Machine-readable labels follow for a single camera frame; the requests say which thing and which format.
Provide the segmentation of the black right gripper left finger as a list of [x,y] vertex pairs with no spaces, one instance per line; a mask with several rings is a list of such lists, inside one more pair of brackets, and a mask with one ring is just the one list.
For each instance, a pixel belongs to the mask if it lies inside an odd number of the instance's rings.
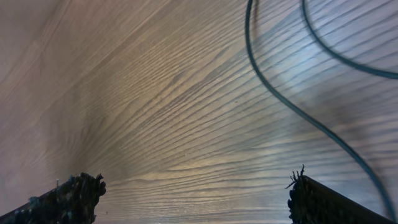
[[1,216],[1,224],[92,224],[95,207],[106,193],[103,176],[82,172],[64,184]]

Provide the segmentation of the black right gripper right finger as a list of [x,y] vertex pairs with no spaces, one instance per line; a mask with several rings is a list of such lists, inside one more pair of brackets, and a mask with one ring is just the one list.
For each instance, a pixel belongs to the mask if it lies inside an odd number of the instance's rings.
[[293,224],[394,224],[333,189],[294,171],[287,187],[289,218]]

